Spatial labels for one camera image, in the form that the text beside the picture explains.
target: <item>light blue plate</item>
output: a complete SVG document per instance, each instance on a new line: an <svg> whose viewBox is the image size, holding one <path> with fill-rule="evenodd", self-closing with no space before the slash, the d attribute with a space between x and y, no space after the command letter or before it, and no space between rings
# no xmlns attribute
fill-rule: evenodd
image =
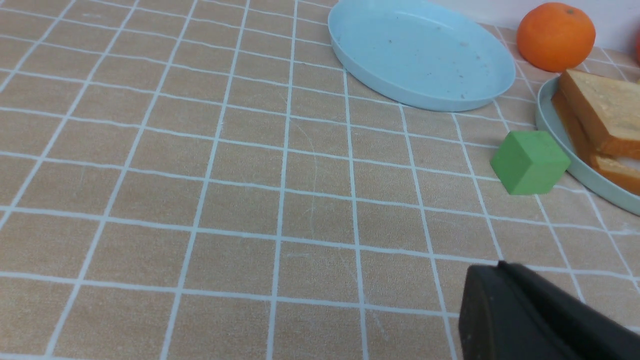
<svg viewBox="0 0 640 360"><path fill-rule="evenodd" d="M588 187L601 198L614 205L640 215L640 197L634 195L618 185L610 182L606 177L598 174L584 161L575 155L575 149L569 136L564 130L564 125L556 113L551 97L558 89L558 78L547 81L538 92L538 110L536 112L536 125L538 130L547 131L553 136L566 155L571 159L571 165L567 170L576 180Z"/></svg>
<svg viewBox="0 0 640 360"><path fill-rule="evenodd" d="M472 110L515 80L512 55L491 33L427 1L340 0L328 24L345 69L403 104Z"/></svg>

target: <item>green cube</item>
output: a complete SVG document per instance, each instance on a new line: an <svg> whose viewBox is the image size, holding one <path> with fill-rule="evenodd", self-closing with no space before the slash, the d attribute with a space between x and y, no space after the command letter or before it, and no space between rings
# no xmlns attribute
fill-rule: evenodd
<svg viewBox="0 0 640 360"><path fill-rule="evenodd" d="M491 159L491 167L511 195L551 191L571 160L546 131L511 131Z"/></svg>

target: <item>toast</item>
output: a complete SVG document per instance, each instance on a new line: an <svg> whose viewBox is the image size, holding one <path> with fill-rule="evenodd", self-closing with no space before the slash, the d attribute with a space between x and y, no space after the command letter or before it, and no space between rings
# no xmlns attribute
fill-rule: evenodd
<svg viewBox="0 0 640 360"><path fill-rule="evenodd" d="M640 195L640 161L621 161L613 156L599 153L586 136L580 120L564 93L557 91L551 98L551 102L573 144L576 156L612 183L630 193Z"/></svg>
<svg viewBox="0 0 640 360"><path fill-rule="evenodd" d="M640 86L567 70L559 87L598 152L640 160Z"/></svg>

